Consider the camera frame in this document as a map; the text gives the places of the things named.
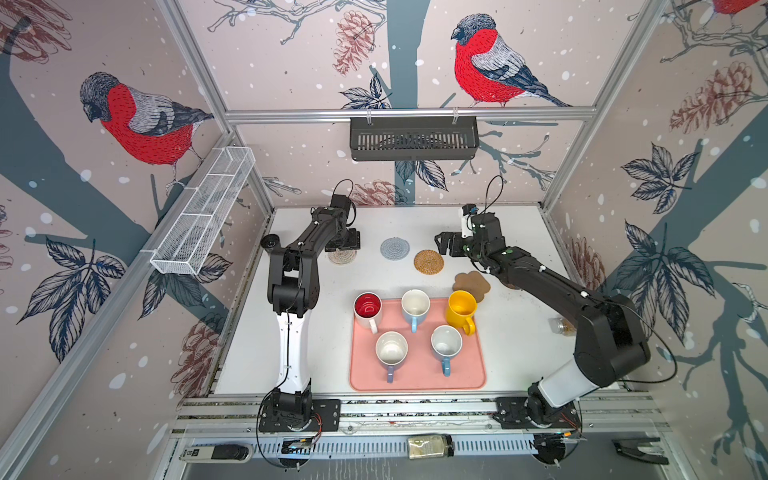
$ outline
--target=bird tail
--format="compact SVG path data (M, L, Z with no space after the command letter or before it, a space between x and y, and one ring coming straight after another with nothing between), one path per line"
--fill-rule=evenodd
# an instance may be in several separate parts
M549 93L546 94L540 94L541 98L544 98L545 100L549 100L553 104L557 105L558 107L570 107L569 104L565 103L564 101L559 100L558 98L555 98L551 96Z

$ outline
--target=bird head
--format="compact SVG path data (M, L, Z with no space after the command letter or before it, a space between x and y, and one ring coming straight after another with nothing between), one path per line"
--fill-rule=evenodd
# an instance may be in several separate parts
M100 118L103 121L112 120L109 112L109 91L120 82L112 75L98 71L86 78L80 87L80 101L88 121Z
M493 21L490 15L485 13L467 15L456 25L451 35L451 40L456 40L459 44L465 46L475 33L485 29L496 29L496 22Z

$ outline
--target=mug handle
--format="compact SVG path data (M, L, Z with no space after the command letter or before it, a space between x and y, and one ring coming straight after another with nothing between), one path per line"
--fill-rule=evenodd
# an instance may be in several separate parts
M466 324L464 325L464 333L469 335L475 334L475 322L472 321L472 317L468 316L466 319Z

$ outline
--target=bird illustration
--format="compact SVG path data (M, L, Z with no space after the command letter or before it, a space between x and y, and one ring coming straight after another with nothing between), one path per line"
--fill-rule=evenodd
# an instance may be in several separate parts
M525 59L504 43L490 15L468 15L451 35L456 40L456 81L478 103L498 102L504 107L512 98L539 97L559 107L570 105L549 94L525 65Z
M100 119L104 128L134 158L152 165L172 165L176 180L176 162L192 152L192 137L197 127L214 116L198 108L184 107L159 94L145 94L120 83L103 71L86 78L80 87L80 101L89 121Z
M710 3L711 6L704 12L699 20L699 23L702 24L699 29L706 31L707 24L714 18L715 14L728 15L730 17L730 28L723 33L723 35L725 35L731 31L741 29L741 25L735 25L733 23L733 16L745 8L755 5L759 1L760 0L691 0L690 2L682 4L678 10L684 10L699 2Z

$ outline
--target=table surface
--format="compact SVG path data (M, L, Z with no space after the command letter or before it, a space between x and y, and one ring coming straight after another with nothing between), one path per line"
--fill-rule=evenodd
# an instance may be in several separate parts
M454 277L473 270L466 258L445 256L445 268L425 275L413 266L421 250L435 250L434 236L458 231L458 207L358 208L354 227L361 249L347 265L335 265L327 253L318 259L320 297L310 317L309 365L314 393L354 393L349 384L352 352L353 302L363 292L399 298L418 288L431 297L447 297ZM507 245L519 246L547 268L567 276L537 207L494 207ZM271 233L281 244L293 242L310 222L310 209L284 208L275 213ZM406 258L387 260L381 243L400 237L410 243ZM262 253L215 393L260 394L276 385L280 336L272 306L266 300L269 256ZM554 334L548 319L557 316L530 293L510 290L487 276L491 291L478 305L480 335L487 381L474 392L523 391L553 372L574 352L574 337Z

